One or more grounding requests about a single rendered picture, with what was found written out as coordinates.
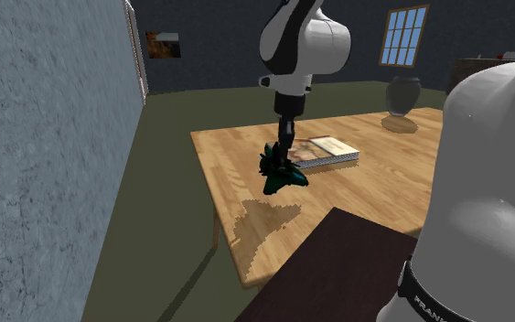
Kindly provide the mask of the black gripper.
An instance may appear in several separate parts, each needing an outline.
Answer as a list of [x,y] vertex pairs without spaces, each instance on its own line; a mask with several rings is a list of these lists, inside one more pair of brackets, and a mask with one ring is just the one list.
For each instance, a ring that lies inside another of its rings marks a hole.
[[274,112],[281,115],[278,122],[278,159],[280,162],[289,162],[288,150],[292,147],[295,138],[295,119],[304,113],[306,104],[305,95],[288,95],[277,91],[274,95]]

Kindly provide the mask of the dark green toy plane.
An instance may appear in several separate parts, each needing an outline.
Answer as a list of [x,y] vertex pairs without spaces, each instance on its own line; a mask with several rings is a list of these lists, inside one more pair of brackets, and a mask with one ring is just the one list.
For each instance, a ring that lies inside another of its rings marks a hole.
[[263,187],[264,195],[273,195],[286,186],[306,187],[309,185],[306,176],[298,169],[298,165],[286,159],[278,161],[279,144],[266,144],[260,154],[259,173],[266,177]]

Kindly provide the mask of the book with pale cover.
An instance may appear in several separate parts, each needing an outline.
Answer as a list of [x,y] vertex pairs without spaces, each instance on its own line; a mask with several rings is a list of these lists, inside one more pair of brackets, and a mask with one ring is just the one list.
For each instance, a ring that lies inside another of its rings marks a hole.
[[287,158],[301,169],[357,160],[359,150],[329,135],[295,138]]

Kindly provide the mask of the wooden table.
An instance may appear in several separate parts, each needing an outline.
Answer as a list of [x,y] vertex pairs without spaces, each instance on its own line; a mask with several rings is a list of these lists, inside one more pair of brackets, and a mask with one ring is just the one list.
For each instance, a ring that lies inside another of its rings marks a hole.
[[262,287],[333,208],[416,235],[428,210],[443,113],[417,108],[301,120],[298,138],[330,135],[359,150],[353,162],[309,168],[308,186],[263,194],[260,154],[274,123],[191,133],[213,201],[213,228],[241,286]]

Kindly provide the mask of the dark round vase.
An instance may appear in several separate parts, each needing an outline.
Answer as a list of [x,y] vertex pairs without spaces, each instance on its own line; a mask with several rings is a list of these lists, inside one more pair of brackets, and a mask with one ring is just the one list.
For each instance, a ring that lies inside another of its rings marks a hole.
[[386,108],[390,115],[403,117],[415,106],[421,92],[417,77],[394,77],[386,88]]

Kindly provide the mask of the dark robot stand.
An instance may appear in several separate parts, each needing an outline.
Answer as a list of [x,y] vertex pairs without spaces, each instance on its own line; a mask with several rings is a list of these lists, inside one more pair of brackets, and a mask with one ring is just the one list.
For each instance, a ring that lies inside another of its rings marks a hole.
[[375,322],[416,243],[333,208],[234,322]]

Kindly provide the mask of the brown framed window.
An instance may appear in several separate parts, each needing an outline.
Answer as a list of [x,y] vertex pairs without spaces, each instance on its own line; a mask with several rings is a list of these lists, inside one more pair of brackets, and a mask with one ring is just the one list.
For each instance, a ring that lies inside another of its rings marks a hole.
[[380,66],[414,68],[429,4],[388,12],[381,43]]

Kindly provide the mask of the dark wooden cabinet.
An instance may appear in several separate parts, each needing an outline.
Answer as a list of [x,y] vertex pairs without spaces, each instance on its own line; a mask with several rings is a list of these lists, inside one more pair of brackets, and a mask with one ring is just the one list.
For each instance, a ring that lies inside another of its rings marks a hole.
[[495,58],[456,59],[445,94],[448,95],[458,83],[474,73],[511,62],[515,62],[514,54],[498,55]]

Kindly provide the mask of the dark orange wall picture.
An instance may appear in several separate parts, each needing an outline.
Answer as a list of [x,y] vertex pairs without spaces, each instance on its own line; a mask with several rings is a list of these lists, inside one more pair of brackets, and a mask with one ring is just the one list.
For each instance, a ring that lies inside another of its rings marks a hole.
[[145,33],[146,47],[150,59],[175,59],[181,57],[178,33]]

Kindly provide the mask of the white wall frame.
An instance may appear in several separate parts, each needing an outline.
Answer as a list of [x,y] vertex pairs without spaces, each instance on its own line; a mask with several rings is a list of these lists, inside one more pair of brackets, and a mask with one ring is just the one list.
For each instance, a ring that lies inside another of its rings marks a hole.
[[146,97],[148,94],[148,84],[147,77],[145,74],[145,64],[144,58],[142,55],[142,49],[140,44],[140,38],[138,34],[138,28],[136,24],[135,11],[132,7],[130,0],[122,0],[124,13],[126,16],[128,32],[131,42],[131,47],[134,55],[134,64],[136,68],[137,80],[139,85],[139,90],[142,95],[143,104],[146,103]]

